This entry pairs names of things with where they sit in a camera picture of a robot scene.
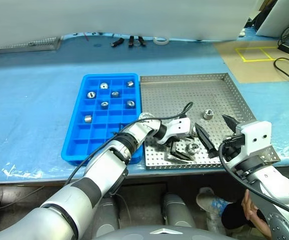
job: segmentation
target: person's hand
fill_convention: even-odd
[[[257,215],[258,207],[254,205],[251,200],[251,196],[249,194],[249,190],[247,189],[244,193],[244,198],[241,202],[241,206],[244,211],[244,216],[248,221],[251,221],[253,225],[268,239],[271,240],[271,231],[268,224],[262,220]]]

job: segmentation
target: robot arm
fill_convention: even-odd
[[[260,193],[289,207],[289,179],[272,165],[266,165],[260,157],[266,148],[271,147],[271,123],[238,123],[229,116],[223,117],[232,130],[233,125],[235,126],[236,133],[232,139],[224,141],[223,156],[227,160],[227,166],[231,171],[240,173],[239,177]],[[272,239],[288,240],[289,212],[253,192],[251,199],[265,216]]]
[[[90,225],[95,205],[104,195],[112,195],[119,189],[128,174],[127,165],[132,154],[145,138],[155,136],[162,144],[172,136],[180,137],[189,131],[190,119],[187,117],[168,125],[157,119],[134,123],[119,132],[90,160],[82,178],[64,186],[40,207],[1,231],[0,240],[81,239]]]

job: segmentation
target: metal plate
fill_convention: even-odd
[[[140,86],[142,111],[150,112],[156,117],[175,115],[181,112],[188,102],[193,102],[193,107],[187,115],[192,123],[204,127],[216,149],[223,139],[233,134],[222,114],[232,116],[240,122],[256,119],[227,73],[142,76]],[[213,119],[203,119],[205,109],[214,111]],[[190,142],[189,139],[177,142],[177,150],[186,152],[186,146]],[[199,145],[200,151],[193,156],[193,161],[184,163],[171,156],[168,147],[158,145],[156,140],[148,138],[145,142],[145,165],[148,169],[221,167],[219,158],[210,159],[198,138],[195,138],[194,142]],[[269,162],[277,161],[278,159],[273,157],[269,159]]]
[[[38,41],[4,46],[0,47],[0,54],[57,50],[61,41],[61,37],[50,37]]]

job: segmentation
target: white tape roll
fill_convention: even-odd
[[[157,45],[166,45],[169,43],[169,38],[164,38],[164,37],[154,37],[153,42]]]

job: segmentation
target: blue plastic tray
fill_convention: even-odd
[[[133,81],[133,87],[127,82]],[[108,89],[100,89],[101,83],[107,83]],[[95,92],[95,98],[87,98],[89,92]],[[112,97],[119,92],[119,97]],[[132,100],[135,108],[128,108],[127,101]],[[108,109],[102,109],[101,103],[108,102]],[[101,144],[119,132],[121,127],[138,119],[141,113],[140,83],[134,73],[89,74],[82,79],[75,102],[69,128],[64,140],[61,157],[72,165],[78,165]],[[91,115],[92,122],[85,123],[85,116]],[[141,146],[132,156],[131,164],[138,163],[143,154]]]

